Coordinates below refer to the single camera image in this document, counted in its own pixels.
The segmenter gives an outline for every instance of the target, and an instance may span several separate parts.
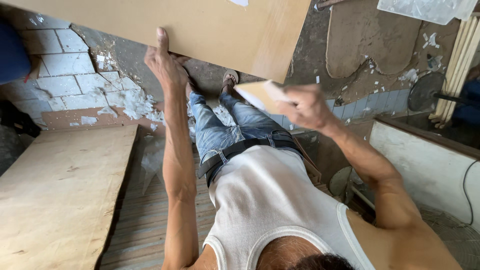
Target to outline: hand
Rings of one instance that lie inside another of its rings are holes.
[[[277,101],[276,105],[292,123],[322,133],[340,123],[328,109],[319,85],[287,86],[284,92],[292,103]]]
[[[180,88],[182,93],[188,82],[188,76],[182,65],[190,58],[168,51],[168,34],[162,27],[157,28],[158,48],[148,46],[145,64],[160,81],[164,91]]]

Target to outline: ripped jeans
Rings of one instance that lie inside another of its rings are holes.
[[[272,147],[275,147],[274,140],[293,142],[292,135],[277,122],[273,121],[260,110],[247,105],[227,93],[220,95],[220,104],[225,107],[233,120],[235,126],[224,126],[206,102],[205,98],[198,92],[190,93],[190,104],[197,121],[195,125],[196,144],[200,154],[200,164],[212,156],[219,154],[225,165],[228,160],[222,150],[245,139],[269,139]],[[301,154],[290,147],[278,147]],[[215,178],[217,172],[223,167],[219,166],[212,174]]]

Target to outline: white tank top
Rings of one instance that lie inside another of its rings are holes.
[[[215,223],[205,239],[218,270],[255,270],[260,253],[282,236],[302,237],[322,253],[374,270],[348,223],[346,209],[316,189],[301,157],[254,146],[232,158],[209,188]]]

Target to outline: dark hair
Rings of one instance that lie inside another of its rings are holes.
[[[347,259],[334,254],[305,257],[288,270],[355,270]]]

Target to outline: clear plastic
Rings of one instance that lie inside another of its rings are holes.
[[[477,0],[380,0],[377,9],[446,25],[454,17],[468,20]]]

